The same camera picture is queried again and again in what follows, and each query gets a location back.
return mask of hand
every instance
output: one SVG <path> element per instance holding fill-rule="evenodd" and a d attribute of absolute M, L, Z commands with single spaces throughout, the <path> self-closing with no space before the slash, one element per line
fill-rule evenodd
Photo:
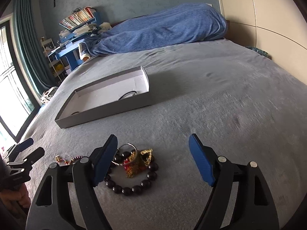
<path fill-rule="evenodd" d="M 29 208 L 31 200 L 26 185 L 23 183 L 18 191 L 4 189 L 0 192 L 0 198 L 7 209 L 15 214 L 18 210 L 12 205 L 12 201 L 18 201 L 24 208 Z"/>

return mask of gray bedspread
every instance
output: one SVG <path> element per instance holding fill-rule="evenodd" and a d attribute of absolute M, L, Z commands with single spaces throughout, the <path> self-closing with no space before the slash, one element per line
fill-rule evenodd
<path fill-rule="evenodd" d="M 139 65 L 149 75 L 152 106 L 67 129 L 54 122 L 74 89 Z M 30 173 L 30 196 L 56 155 L 89 155 L 115 134 L 119 144 L 152 148 L 160 169 L 153 187 L 138 197 L 116 195 L 104 182 L 95 188 L 112 228 L 193 229 L 211 192 L 188 149 L 188 137 L 196 133 L 203 144 L 234 163 L 258 163 L 283 226 L 307 191 L 306 98 L 303 83 L 271 60 L 225 39 L 90 59 L 64 80 L 25 135 L 34 139 L 25 152 L 38 146 L 46 152 Z M 122 186 L 145 177 L 128 179 L 121 168 L 114 171 Z M 228 211 L 224 224 L 230 218 Z"/>

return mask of teal curtain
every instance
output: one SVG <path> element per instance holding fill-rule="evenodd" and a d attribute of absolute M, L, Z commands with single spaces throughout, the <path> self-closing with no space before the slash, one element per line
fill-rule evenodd
<path fill-rule="evenodd" d="M 37 39 L 32 0 L 14 1 L 13 23 L 17 48 L 23 66 L 33 86 L 41 95 L 44 91 L 56 86 L 56 81 L 44 56 L 43 48 Z"/>

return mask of black door frame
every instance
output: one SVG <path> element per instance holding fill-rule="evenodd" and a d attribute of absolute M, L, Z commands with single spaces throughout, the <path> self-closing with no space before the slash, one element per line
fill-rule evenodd
<path fill-rule="evenodd" d="M 4 27 L 6 29 L 6 35 L 7 35 L 7 44 L 9 46 L 9 50 L 10 50 L 10 54 L 12 57 L 12 61 L 13 61 L 13 66 L 16 70 L 17 76 L 20 80 L 20 83 L 22 84 L 22 87 L 25 89 L 25 92 L 27 93 L 31 103 L 34 106 L 34 110 L 31 112 L 31 114 L 28 116 L 28 118 L 26 119 L 26 121 L 24 122 L 24 124 L 22 125 L 22 127 L 20 128 L 18 134 L 15 136 L 11 130 L 8 128 L 8 126 L 4 123 L 3 119 L 0 116 L 0 123 L 2 124 L 2 126 L 5 128 L 5 130 L 8 132 L 8 134 L 14 139 L 14 141 L 16 143 L 18 143 L 20 141 L 20 139 L 22 138 L 23 134 L 25 133 L 25 131 L 27 130 L 28 126 L 30 125 L 31 121 L 34 119 L 34 117 L 36 116 L 36 114 L 38 113 L 39 109 L 40 109 L 40 105 L 37 102 L 37 100 L 35 99 L 34 95 L 32 94 L 23 74 L 22 71 L 20 69 L 20 66 L 18 64 L 17 58 L 16 58 L 16 54 L 14 51 L 14 47 L 13 47 L 13 41 L 12 41 L 12 35 L 11 35 L 11 27 L 10 27 L 10 20 L 3 22 L 0 24 L 0 28 Z"/>

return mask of white plush toy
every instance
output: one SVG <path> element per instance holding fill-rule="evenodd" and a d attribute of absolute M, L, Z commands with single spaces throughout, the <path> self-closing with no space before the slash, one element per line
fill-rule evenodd
<path fill-rule="evenodd" d="M 112 28 L 112 27 L 111 27 L 111 24 L 108 23 L 108 22 L 104 22 L 104 23 L 100 24 L 99 27 L 101 28 L 101 29 L 98 31 L 99 34 L 102 33 L 102 32 L 105 32 L 105 31 L 107 31 L 107 30 L 109 30 L 109 29 Z"/>

